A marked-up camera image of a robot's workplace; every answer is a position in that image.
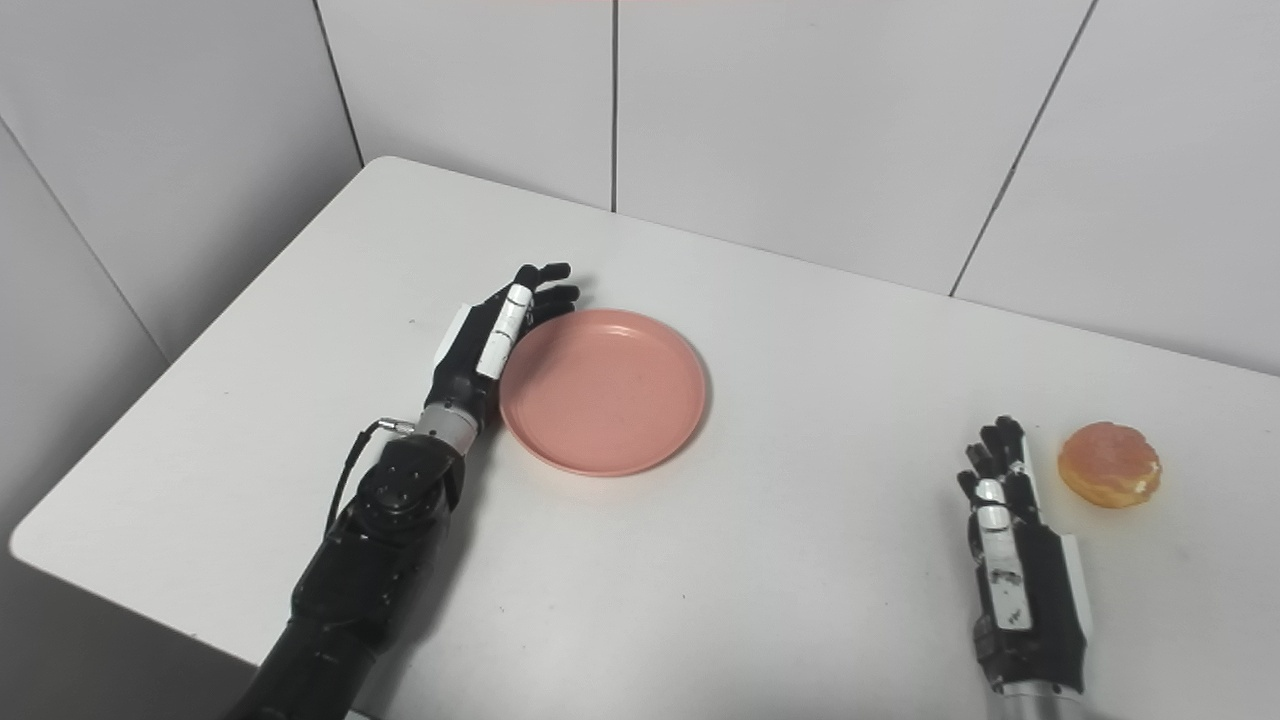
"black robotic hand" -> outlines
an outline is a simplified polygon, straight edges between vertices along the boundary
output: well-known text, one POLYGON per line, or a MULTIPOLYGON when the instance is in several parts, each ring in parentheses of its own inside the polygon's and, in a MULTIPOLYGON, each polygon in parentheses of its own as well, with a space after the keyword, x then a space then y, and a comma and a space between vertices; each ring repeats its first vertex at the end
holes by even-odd
POLYGON ((966 451, 973 470, 957 477, 978 565, 978 662, 1004 696, 1006 717, 1073 717, 1092 623, 1075 538, 1041 518, 1021 425, 1002 416, 980 434, 966 451))
POLYGON ((515 343, 534 327, 573 310, 576 286, 538 290, 568 274, 568 263, 541 269, 525 265, 511 283, 460 313, 451 328, 456 331, 453 342, 435 366, 425 405, 448 404, 470 415, 476 430, 483 430, 493 415, 498 379, 515 343))
POLYGON ((465 459, 493 414, 512 346, 573 310, 579 291, 547 282, 568 264, 525 265, 458 314, 417 423, 383 418, 356 438, 324 539, 293 589, 289 623, 227 720, 342 720, 431 574, 461 500, 465 459), (360 452, 379 428, 397 433, 339 512, 360 452))

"white table surface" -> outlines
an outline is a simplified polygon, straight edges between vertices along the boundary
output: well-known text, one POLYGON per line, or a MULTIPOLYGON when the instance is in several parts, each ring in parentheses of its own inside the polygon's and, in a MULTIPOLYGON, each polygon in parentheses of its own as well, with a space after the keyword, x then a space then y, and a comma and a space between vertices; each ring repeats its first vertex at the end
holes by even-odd
MULTIPOLYGON (((1108 719, 1265 717, 1280 646, 1280 379, 383 159, 18 528, 14 553, 247 661, 339 465, 412 418, 461 302, 570 260, 590 306, 707 364, 696 439, 590 479, 477 448, 442 568, 361 701, 413 717, 982 717, 963 448, 1023 420, 1082 537, 1108 719), (1166 468, 1096 509, 1057 446, 1110 419, 1166 468)), ((376 447, 370 448, 372 456, 376 447)))

